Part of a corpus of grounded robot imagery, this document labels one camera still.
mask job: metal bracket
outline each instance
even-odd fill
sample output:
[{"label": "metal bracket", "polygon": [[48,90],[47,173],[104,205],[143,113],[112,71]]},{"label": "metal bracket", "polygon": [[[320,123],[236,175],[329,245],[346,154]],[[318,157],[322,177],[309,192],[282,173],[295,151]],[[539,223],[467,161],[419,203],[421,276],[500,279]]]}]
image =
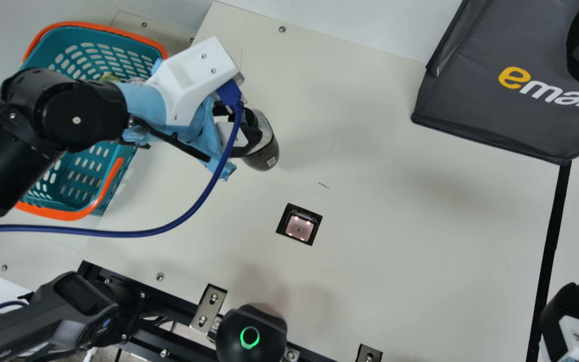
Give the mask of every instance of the metal bracket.
[{"label": "metal bracket", "polygon": [[189,327],[207,335],[214,326],[216,316],[218,316],[226,297],[227,291],[225,289],[207,284],[207,288],[200,298],[200,303],[198,303],[198,310]]},{"label": "metal bracket", "polygon": [[300,355],[301,351],[285,347],[285,353],[283,353],[283,360],[281,362],[298,362]]},{"label": "metal bracket", "polygon": [[381,357],[383,357],[383,352],[361,344],[356,355],[356,362],[381,362]]}]

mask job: teal basket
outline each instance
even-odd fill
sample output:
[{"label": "teal basket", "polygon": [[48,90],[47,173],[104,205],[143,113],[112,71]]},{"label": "teal basket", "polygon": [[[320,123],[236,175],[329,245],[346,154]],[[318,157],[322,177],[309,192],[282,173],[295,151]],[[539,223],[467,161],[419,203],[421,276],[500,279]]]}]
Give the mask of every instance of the teal basket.
[{"label": "teal basket", "polygon": [[[113,74],[147,79],[162,46],[100,25],[60,23],[37,35],[22,69],[48,68],[83,80]],[[87,151],[66,153],[18,203],[17,208],[58,220],[103,215],[137,147],[100,142]]]}]

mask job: black metal frame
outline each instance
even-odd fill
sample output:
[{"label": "black metal frame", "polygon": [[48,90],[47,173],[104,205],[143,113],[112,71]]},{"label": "black metal frame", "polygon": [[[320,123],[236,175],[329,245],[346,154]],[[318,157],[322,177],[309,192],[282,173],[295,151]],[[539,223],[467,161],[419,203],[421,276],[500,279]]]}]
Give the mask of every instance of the black metal frame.
[{"label": "black metal frame", "polygon": [[[140,293],[144,293],[145,298],[143,298],[143,303],[141,303],[140,313],[150,312],[177,323],[190,325],[198,309],[196,304],[87,261],[82,262],[77,272],[92,283],[103,283],[105,280],[110,280],[111,283],[122,283],[129,286],[132,291],[135,291],[137,298],[140,297]],[[177,362],[218,362],[215,350],[186,339],[181,335],[156,327],[152,323],[141,319],[136,321],[131,331],[128,331],[126,335],[126,341],[115,344],[115,346],[147,360],[168,359]],[[335,362],[296,344],[287,342],[287,346],[301,353],[299,362]],[[162,357],[160,353],[165,349],[169,354],[167,357]]]}]

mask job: green ring indicator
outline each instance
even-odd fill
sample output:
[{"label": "green ring indicator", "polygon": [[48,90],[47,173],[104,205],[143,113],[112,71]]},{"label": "green ring indicator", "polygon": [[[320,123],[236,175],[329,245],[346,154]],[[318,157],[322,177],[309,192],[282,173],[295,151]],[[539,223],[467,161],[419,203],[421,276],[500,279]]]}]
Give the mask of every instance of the green ring indicator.
[{"label": "green ring indicator", "polygon": [[[254,332],[256,332],[256,340],[253,343],[245,342],[245,332],[247,332],[250,329],[253,329]],[[248,349],[248,350],[252,349],[259,342],[260,342],[260,332],[255,327],[246,327],[243,329],[243,331],[241,332],[241,346],[243,346],[243,348]]]}]

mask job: white table surface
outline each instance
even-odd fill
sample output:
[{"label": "white table surface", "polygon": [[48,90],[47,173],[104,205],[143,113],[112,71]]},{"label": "white table surface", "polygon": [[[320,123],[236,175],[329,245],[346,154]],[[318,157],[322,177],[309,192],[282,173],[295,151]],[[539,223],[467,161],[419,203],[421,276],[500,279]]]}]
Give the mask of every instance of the white table surface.
[{"label": "white table surface", "polygon": [[[218,3],[210,35],[269,117],[278,166],[236,161],[160,236],[0,236],[0,275],[34,289],[87,259],[191,302],[215,284],[222,312],[266,303],[292,342],[337,360],[360,343],[385,360],[523,360],[558,167],[412,124],[422,63]],[[164,224],[210,176],[171,147],[140,151],[99,228]],[[288,202],[324,216],[312,247],[275,234]]]}]

